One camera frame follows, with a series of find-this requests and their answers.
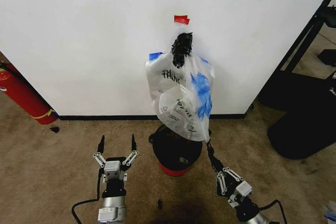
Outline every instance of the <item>black cable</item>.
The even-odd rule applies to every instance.
[[[100,177],[101,177],[101,170],[99,170],[98,172],[98,181],[97,181],[97,198],[96,199],[89,199],[89,200],[84,200],[84,201],[81,201],[81,202],[78,202],[76,204],[74,204],[71,208],[71,213],[72,213],[72,216],[74,217],[74,219],[76,220],[76,222],[78,224],[82,224],[82,222],[80,221],[80,219],[78,218],[76,212],[75,212],[75,207],[79,206],[79,205],[82,205],[82,204],[86,204],[86,203],[91,203],[91,202],[96,202],[99,200],[100,198]]]
[[[260,211],[264,211],[264,210],[266,210],[266,209],[268,209],[268,208],[271,208],[271,207],[274,206],[276,203],[279,204],[280,211],[281,211],[281,214],[282,214],[282,218],[283,218],[283,220],[284,220],[284,223],[287,224],[287,219],[286,219],[286,216],[285,216],[285,212],[284,212],[284,210],[283,210],[283,207],[282,207],[282,204],[281,204],[280,200],[276,199],[276,200],[274,200],[271,204],[268,204],[268,205],[266,205],[266,206],[264,206],[264,207],[259,207],[259,210],[260,210]]]

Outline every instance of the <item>plastic bag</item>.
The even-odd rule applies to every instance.
[[[192,33],[178,35],[172,51],[149,55],[146,74],[158,118],[180,136],[209,140],[213,66],[191,51]]]

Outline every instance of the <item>fire extinguisher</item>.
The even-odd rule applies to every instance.
[[[57,119],[50,106],[35,93],[12,64],[0,65],[0,90],[40,124],[49,124]]]

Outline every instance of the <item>beige carpet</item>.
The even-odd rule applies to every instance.
[[[140,156],[126,182],[126,223],[238,223],[225,198],[216,196],[215,174],[203,148],[184,176],[164,174],[148,136],[159,121],[57,121],[56,134],[0,94],[1,223],[75,223],[71,206],[95,198],[97,164],[92,154],[102,134],[105,157],[125,156],[134,133]],[[304,161],[279,156],[267,127],[282,112],[259,104],[243,120],[211,120],[217,157],[254,188],[259,206],[282,201],[289,223],[324,223],[323,205],[336,199],[336,145]],[[157,200],[163,209],[157,208]],[[78,207],[83,224],[96,223],[101,202]],[[278,207],[265,213],[281,220]]]

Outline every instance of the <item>small black object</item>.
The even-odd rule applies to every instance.
[[[100,143],[98,144],[97,152],[101,154],[104,153],[105,135],[101,137]]]
[[[193,33],[179,34],[172,45],[172,54],[174,55],[173,64],[177,68],[184,66],[184,57],[190,56],[191,45],[193,43]]]
[[[161,210],[162,207],[163,207],[163,201],[162,201],[161,199],[159,199],[159,200],[157,201],[157,203],[158,203],[158,208]]]
[[[318,58],[325,65],[336,67],[336,49],[325,49],[318,55]]]
[[[59,132],[59,127],[51,127],[50,130],[57,133]]]

